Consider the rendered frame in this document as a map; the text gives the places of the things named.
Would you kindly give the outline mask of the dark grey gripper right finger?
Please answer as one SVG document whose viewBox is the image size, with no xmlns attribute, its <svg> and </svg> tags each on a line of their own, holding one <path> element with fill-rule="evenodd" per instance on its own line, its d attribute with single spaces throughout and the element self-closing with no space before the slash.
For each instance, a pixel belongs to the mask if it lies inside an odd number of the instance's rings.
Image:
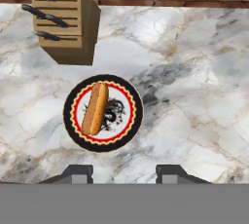
<svg viewBox="0 0 249 224">
<path fill-rule="evenodd" d="M 180 165 L 157 165 L 157 184 L 208 183 L 208 181 L 187 174 Z"/>
</svg>

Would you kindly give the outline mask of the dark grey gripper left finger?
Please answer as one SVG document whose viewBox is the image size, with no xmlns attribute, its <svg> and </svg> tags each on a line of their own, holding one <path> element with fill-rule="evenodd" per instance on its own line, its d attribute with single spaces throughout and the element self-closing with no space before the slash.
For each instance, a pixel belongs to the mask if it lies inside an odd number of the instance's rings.
<svg viewBox="0 0 249 224">
<path fill-rule="evenodd" d="M 92 184 L 93 165 L 69 165 L 62 174 L 50 177 L 41 184 Z"/>
</svg>

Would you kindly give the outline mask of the brown hot dog bun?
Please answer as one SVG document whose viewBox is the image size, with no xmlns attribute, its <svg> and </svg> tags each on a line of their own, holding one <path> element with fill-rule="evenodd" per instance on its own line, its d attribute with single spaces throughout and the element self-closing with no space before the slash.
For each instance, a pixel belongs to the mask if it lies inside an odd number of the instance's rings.
<svg viewBox="0 0 249 224">
<path fill-rule="evenodd" d="M 100 132 L 108 97 L 109 90 L 105 83 L 96 83 L 92 86 L 89 105 L 82 123 L 83 134 L 97 135 Z"/>
</svg>

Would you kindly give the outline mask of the black rimmed patterned plate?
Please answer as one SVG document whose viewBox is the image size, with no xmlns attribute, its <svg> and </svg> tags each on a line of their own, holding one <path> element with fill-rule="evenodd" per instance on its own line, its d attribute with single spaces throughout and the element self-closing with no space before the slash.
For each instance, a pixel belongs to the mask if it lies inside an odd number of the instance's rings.
<svg viewBox="0 0 249 224">
<path fill-rule="evenodd" d="M 109 97 L 101 130 L 97 135 L 85 135 L 82 123 L 89 105 L 92 86 L 105 83 Z M 139 92 L 129 81 L 110 74 L 92 76 L 78 84 L 67 96 L 63 109 L 64 126 L 80 147 L 95 153 L 117 150 L 138 133 L 144 117 Z"/>
</svg>

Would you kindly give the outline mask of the wooden knife block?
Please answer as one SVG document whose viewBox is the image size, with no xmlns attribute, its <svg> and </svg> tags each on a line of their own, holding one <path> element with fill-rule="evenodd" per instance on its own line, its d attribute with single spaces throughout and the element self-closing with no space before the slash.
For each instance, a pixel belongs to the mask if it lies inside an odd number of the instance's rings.
<svg viewBox="0 0 249 224">
<path fill-rule="evenodd" d="M 92 65 L 101 10 L 93 0 L 32 0 L 32 6 L 45 15 L 54 15 L 68 23 L 57 26 L 50 20 L 33 18 L 35 33 L 49 32 L 59 41 L 39 37 L 41 48 L 58 64 Z"/>
</svg>

